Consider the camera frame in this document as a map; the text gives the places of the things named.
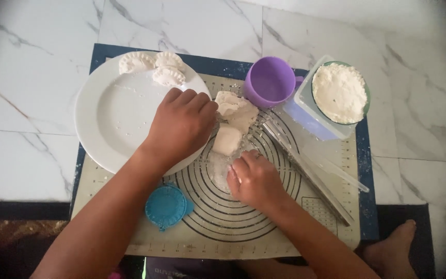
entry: purple cup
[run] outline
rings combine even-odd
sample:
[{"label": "purple cup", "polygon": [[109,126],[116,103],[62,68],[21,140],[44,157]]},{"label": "purple cup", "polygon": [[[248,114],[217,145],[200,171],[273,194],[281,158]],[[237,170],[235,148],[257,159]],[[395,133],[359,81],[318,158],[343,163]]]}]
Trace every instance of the purple cup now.
[{"label": "purple cup", "polygon": [[244,97],[260,108],[272,108],[292,95],[304,77],[295,76],[284,60],[266,56],[252,64],[244,82]]}]

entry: marble floor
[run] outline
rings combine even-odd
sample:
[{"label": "marble floor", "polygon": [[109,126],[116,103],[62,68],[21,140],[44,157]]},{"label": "marble floor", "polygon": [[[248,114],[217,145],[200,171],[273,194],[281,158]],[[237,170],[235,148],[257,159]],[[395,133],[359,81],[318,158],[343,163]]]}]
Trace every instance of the marble floor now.
[{"label": "marble floor", "polygon": [[356,66],[372,92],[377,203],[429,203],[444,274],[446,47],[234,1],[0,0],[0,200],[70,199],[74,100],[96,42],[248,62],[273,55],[305,69],[330,54]]}]

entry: leg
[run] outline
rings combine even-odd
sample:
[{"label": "leg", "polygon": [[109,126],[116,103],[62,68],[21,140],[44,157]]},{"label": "leg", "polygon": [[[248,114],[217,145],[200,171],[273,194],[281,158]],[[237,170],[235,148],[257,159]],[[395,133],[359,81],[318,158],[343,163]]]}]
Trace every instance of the leg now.
[{"label": "leg", "polygon": [[417,279],[409,263],[409,250],[416,222],[407,220],[385,240],[363,251],[364,261],[384,279]]},{"label": "leg", "polygon": [[274,259],[237,261],[251,279],[317,279],[310,267],[301,267],[279,263]]}]

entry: white plate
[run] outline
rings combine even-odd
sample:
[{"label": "white plate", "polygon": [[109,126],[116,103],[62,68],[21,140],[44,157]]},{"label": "white plate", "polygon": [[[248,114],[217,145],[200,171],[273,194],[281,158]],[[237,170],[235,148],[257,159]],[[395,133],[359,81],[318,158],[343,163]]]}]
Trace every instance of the white plate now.
[{"label": "white plate", "polygon": [[[154,57],[156,52],[144,52]],[[158,105],[170,90],[152,79],[154,70],[119,75],[121,56],[103,63],[80,89],[75,105],[75,127],[85,151],[100,166],[116,173],[145,140]],[[189,66],[182,91],[194,89],[210,98],[201,77]],[[166,175],[185,168],[204,146],[171,168]]]}]

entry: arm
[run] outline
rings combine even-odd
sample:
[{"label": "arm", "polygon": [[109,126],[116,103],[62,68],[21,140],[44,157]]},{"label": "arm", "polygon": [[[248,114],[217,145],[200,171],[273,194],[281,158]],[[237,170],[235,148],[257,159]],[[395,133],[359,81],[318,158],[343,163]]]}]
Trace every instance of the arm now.
[{"label": "arm", "polygon": [[218,105],[173,88],[148,137],[55,239],[31,278],[106,278],[120,262],[149,194],[176,163],[200,149]]},{"label": "arm", "polygon": [[318,278],[379,278],[353,251],[284,190],[275,166],[244,151],[227,175],[232,195],[263,212],[309,262]]}]

